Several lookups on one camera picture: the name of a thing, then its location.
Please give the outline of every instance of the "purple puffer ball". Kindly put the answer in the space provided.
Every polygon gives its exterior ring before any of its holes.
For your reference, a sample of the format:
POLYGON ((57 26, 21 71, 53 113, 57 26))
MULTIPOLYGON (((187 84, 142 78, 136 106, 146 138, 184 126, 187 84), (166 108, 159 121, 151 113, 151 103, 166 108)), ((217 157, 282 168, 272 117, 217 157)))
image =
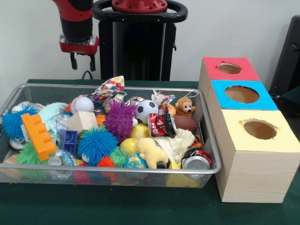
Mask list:
POLYGON ((103 124, 106 130, 115 135, 120 143, 130 137, 133 129, 132 119, 137 106, 126 106, 124 102, 118 103, 115 100, 110 102, 109 106, 111 109, 108 116, 105 116, 103 124))

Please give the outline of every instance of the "white wall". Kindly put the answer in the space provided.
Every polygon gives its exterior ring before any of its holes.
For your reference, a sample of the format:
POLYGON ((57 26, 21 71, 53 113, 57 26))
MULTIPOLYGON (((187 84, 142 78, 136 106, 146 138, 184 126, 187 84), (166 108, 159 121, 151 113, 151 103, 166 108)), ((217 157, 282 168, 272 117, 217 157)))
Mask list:
MULTIPOLYGON (((203 56, 249 57, 267 88, 299 0, 180 0, 188 19, 177 24, 171 80, 198 81, 203 56)), ((51 0, 4 0, 0 5, 0 104, 30 78, 80 79, 89 58, 76 56, 78 70, 59 47, 58 10, 51 0)), ((94 34, 98 23, 94 20, 94 34)), ((100 78, 99 55, 96 57, 100 78)))

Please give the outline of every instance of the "white plush toy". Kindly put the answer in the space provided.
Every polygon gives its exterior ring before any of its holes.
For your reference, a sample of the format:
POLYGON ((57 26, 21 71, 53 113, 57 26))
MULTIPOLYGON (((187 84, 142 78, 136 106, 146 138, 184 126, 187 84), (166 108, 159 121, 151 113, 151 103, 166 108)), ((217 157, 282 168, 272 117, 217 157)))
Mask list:
POLYGON ((178 128, 174 138, 160 136, 153 139, 167 153, 171 161, 179 164, 188 147, 194 142, 195 136, 189 130, 178 128))

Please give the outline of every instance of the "metal basket rim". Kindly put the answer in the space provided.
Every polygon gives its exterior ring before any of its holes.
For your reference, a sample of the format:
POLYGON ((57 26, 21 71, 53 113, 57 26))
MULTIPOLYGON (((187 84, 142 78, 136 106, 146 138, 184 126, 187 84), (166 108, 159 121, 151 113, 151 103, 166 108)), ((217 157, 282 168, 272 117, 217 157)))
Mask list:
MULTIPOLYGON (((62 88, 98 88, 98 85, 72 85, 72 84, 47 84, 47 83, 24 83, 15 87, 7 100, 0 108, 0 115, 3 114, 10 101, 15 97, 18 91, 25 87, 62 87, 62 88)), ((166 90, 166 91, 191 91, 195 92, 200 97, 200 102, 203 109, 203 116, 207 123, 210 143, 215 158, 216 167, 211 170, 172 170, 172 169, 136 169, 136 168, 111 168, 111 167, 84 167, 84 166, 54 166, 54 165, 22 165, 22 164, 3 164, 0 163, 0 168, 7 169, 39 169, 39 170, 69 170, 69 171, 98 171, 98 172, 121 172, 121 173, 172 173, 172 174, 215 174, 221 168, 221 159, 218 152, 218 146, 212 132, 211 121, 208 109, 205 103, 204 95, 196 89, 180 89, 180 88, 149 88, 149 87, 125 87, 125 90, 166 90)))

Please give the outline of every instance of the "red box top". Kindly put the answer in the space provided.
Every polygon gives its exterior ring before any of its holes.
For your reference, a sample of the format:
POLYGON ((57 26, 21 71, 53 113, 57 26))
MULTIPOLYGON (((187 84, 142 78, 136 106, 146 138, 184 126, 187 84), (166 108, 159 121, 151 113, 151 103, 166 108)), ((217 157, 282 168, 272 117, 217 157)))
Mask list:
POLYGON ((260 81, 247 58, 204 57, 211 80, 260 81))

